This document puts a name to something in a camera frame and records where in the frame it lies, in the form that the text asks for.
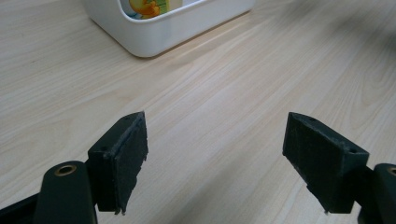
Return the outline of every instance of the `colorful item in container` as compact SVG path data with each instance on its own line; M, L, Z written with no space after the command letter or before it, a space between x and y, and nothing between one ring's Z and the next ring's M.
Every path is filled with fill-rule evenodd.
M169 0L120 0L125 14L133 19L144 20L169 11Z

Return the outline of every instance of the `metal grommet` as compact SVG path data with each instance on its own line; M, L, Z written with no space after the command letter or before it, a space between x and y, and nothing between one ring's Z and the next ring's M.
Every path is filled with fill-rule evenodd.
M388 171L390 172L391 175L396 176L396 167L391 166L388 168Z
M55 171L55 175L57 176L70 175L76 170L77 170L77 166L75 165L64 165Z

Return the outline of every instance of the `white plastic box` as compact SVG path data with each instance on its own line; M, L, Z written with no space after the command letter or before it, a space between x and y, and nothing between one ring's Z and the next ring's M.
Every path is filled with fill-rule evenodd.
M188 0L186 6L148 20L135 20L120 0L83 0L90 17L129 52L152 57L237 15L255 0Z

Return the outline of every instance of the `wooden table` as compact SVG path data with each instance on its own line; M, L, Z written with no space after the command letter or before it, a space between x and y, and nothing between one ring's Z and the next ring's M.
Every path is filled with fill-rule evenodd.
M396 163L396 2L258 0L249 13L139 59L81 0L0 2L0 207L146 111L148 160L126 216L99 223L356 223L326 215L281 155L287 115Z

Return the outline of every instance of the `clamp jaw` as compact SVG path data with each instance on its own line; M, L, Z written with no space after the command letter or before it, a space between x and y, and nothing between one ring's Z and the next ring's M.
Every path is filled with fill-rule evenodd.
M361 205L362 223L396 223L396 165L366 166L369 153L320 121L289 113L283 155L326 212L349 214Z
M0 210L0 223L97 223L95 208L124 214L149 153L144 112L119 119L88 160L50 168L38 194Z

